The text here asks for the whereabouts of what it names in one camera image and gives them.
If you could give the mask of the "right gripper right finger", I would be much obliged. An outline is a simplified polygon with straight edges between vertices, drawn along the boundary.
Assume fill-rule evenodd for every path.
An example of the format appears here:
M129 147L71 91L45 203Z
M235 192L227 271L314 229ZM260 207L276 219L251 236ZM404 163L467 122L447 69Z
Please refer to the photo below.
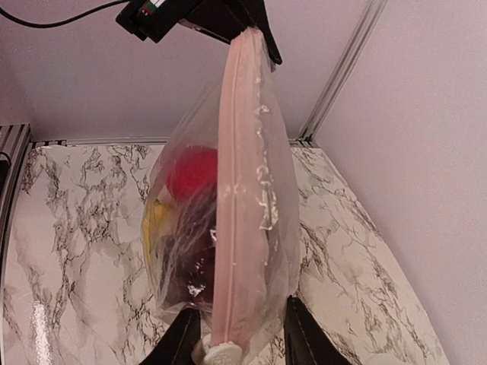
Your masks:
M287 365L351 365L297 297L286 302L284 339Z

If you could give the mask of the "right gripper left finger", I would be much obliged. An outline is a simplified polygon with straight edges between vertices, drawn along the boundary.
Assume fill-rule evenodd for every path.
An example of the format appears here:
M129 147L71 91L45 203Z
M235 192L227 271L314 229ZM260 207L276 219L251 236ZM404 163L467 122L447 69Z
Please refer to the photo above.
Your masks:
M143 365L194 365L192 352L201 338L200 321L197 309L182 310L143 360Z

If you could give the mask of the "fake purple grapes bunch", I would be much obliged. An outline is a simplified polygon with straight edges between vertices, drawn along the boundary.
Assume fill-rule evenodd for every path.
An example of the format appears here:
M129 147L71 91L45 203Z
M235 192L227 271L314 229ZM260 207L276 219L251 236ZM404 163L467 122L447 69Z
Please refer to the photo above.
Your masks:
M215 281L213 227L182 230L167 240L161 268L164 305L212 306Z

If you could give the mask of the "clear zip top bag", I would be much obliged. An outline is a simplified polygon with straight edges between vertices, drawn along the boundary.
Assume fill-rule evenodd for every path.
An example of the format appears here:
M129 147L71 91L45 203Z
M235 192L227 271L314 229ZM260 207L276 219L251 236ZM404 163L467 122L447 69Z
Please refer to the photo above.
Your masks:
M234 38L223 78L182 118L151 171L145 205L158 200L171 213L152 236L145 267L168 328L182 310L200 312L195 364L250 363L281 331L286 301L298 286L298 186L273 69L260 30L249 27ZM190 146L218 151L218 178L176 202L167 176ZM207 227L215 242L212 306L165 306L160 281L167 240Z

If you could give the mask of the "fake red pepper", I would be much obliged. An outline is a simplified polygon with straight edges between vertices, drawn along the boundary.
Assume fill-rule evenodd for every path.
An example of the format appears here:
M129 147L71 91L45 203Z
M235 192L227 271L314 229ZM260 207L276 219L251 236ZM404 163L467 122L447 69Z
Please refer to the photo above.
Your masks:
M218 151L203 146L183 150L167 176L166 187L176 202L185 202L218 178Z

